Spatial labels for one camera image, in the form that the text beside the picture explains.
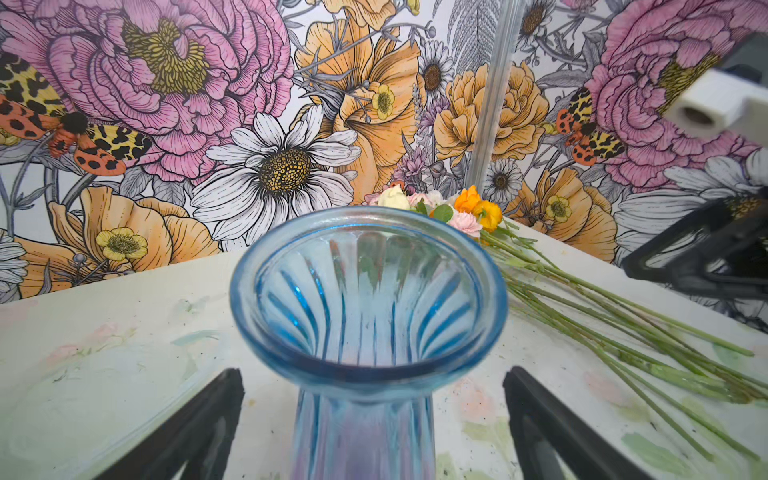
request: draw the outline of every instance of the ribbed glass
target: ribbed glass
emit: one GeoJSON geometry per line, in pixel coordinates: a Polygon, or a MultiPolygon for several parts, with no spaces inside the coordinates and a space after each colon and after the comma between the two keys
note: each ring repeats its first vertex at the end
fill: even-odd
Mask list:
{"type": "Polygon", "coordinates": [[[507,296],[471,238],[383,207],[324,210],[254,244],[232,310],[301,387],[293,480],[433,480],[432,391],[499,337],[507,296]]]}

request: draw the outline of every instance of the floral painted tabletop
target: floral painted tabletop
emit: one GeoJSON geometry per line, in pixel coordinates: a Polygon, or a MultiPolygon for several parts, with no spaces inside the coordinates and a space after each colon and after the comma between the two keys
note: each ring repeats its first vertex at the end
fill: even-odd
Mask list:
{"type": "MultiPolygon", "coordinates": [[[[699,344],[712,358],[766,378],[768,337],[762,333],[669,290],[629,280],[618,268],[532,229],[521,232],[539,240],[565,270],[683,321],[696,319],[698,327],[751,349],[755,356],[748,359],[699,344]]],[[[0,307],[0,464],[13,478],[90,478],[233,366],[243,374],[246,395],[225,478],[289,478],[297,389],[263,366],[235,330],[227,291],[239,258],[232,252],[0,307]]],[[[708,462],[586,349],[510,315],[488,358],[434,395],[440,480],[522,478],[502,389],[514,365],[524,366],[655,478],[768,478],[765,405],[723,404],[664,385],[763,457],[748,462],[701,433],[715,455],[708,462]]],[[[675,418],[697,430],[685,417],[675,418]]]]}

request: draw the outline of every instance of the wall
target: wall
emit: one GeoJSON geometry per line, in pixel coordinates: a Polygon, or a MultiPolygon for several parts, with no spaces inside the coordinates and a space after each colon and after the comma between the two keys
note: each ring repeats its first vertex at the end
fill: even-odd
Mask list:
{"type": "MultiPolygon", "coordinates": [[[[61,99],[45,113],[126,127],[91,137],[119,160],[108,173],[127,170],[95,176],[105,170],[72,153],[3,137],[0,224],[15,242],[0,243],[2,301],[242,248],[393,184],[455,193],[500,5],[4,3],[2,50],[50,82],[38,96],[61,99]]],[[[763,150],[733,134],[688,138],[660,115],[766,29],[757,0],[531,0],[484,196],[619,264],[707,199],[755,193],[768,181],[763,150]],[[601,146],[580,148],[583,132],[558,127],[563,110],[601,146]]],[[[768,317],[764,303],[695,300],[744,322],[768,317]]]]}

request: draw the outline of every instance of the tabletop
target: tabletop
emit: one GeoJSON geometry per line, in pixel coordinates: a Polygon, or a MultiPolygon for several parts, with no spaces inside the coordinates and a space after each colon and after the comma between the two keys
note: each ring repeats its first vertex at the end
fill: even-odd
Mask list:
{"type": "MultiPolygon", "coordinates": [[[[768,336],[526,227],[521,235],[569,273],[751,349],[749,358],[690,339],[706,355],[768,378],[768,336]]],[[[298,390],[257,360],[235,329],[228,290],[241,255],[0,306],[0,465],[9,478],[90,478],[236,367],[245,398],[224,478],[287,480],[298,390]]],[[[655,478],[768,478],[764,403],[714,402],[657,382],[763,458],[747,461],[704,431],[697,438],[715,454],[708,462],[583,346],[510,314],[488,358],[434,393],[440,480],[522,478],[502,388],[515,365],[655,478]]]]}

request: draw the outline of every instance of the orange ranunculus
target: orange ranunculus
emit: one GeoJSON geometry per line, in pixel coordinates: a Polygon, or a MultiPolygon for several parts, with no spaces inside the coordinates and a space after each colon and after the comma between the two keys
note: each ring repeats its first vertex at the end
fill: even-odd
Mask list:
{"type": "MultiPolygon", "coordinates": [[[[318,73],[346,75],[339,80],[323,80],[323,89],[331,92],[323,97],[323,111],[331,111],[332,117],[323,119],[320,137],[337,131],[357,132],[355,145],[362,151],[360,157],[336,168],[337,173],[357,171],[357,178],[351,182],[355,205],[362,203],[367,194],[381,191],[389,182],[395,165],[406,153],[401,136],[413,142],[416,133],[414,85],[422,101],[425,98],[416,42],[407,41],[395,49],[396,43],[382,36],[375,45],[371,40],[361,41],[341,55],[323,61],[336,53],[338,45],[352,44],[369,33],[369,27],[355,21],[347,23],[340,19],[335,25],[315,22],[306,34],[304,48],[309,53],[296,51],[299,69],[308,67],[317,58],[318,73]]],[[[321,102],[317,95],[312,99],[321,102]]]]}
{"type": "MultiPolygon", "coordinates": [[[[315,5],[316,0],[306,0],[310,5],[315,5]]],[[[380,30],[386,19],[397,13],[395,3],[392,0],[323,0],[326,10],[339,13],[342,8],[352,12],[357,25],[364,27],[371,25],[380,30]]]]}
{"type": "Polygon", "coordinates": [[[49,265],[51,291],[220,253],[208,229],[184,208],[156,198],[130,198],[109,187],[87,188],[80,196],[84,219],[64,205],[48,204],[58,244],[16,237],[29,262],[19,285],[22,296],[37,295],[49,265]]]}
{"type": "Polygon", "coordinates": [[[483,200],[475,205],[472,214],[487,232],[494,232],[502,222],[502,209],[499,205],[483,200]]]}
{"type": "MultiPolygon", "coordinates": [[[[450,108],[435,118],[437,158],[453,157],[454,163],[458,163],[465,152],[474,148],[487,77],[488,65],[482,65],[477,73],[466,71],[448,84],[445,94],[450,108]]],[[[544,134],[541,123],[548,111],[549,102],[534,83],[531,69],[525,63],[519,67],[513,64],[498,119],[493,160],[521,160],[536,152],[544,134]]]]}
{"type": "Polygon", "coordinates": [[[475,185],[472,185],[469,190],[466,188],[462,190],[462,194],[456,198],[453,207],[465,214],[471,214],[475,206],[480,203],[480,200],[482,199],[480,194],[478,194],[478,189],[475,188],[475,185]]]}
{"type": "Polygon", "coordinates": [[[584,186],[571,168],[563,169],[554,180],[545,171],[535,192],[524,182],[506,214],[606,262],[616,254],[611,204],[597,188],[584,186]]]}

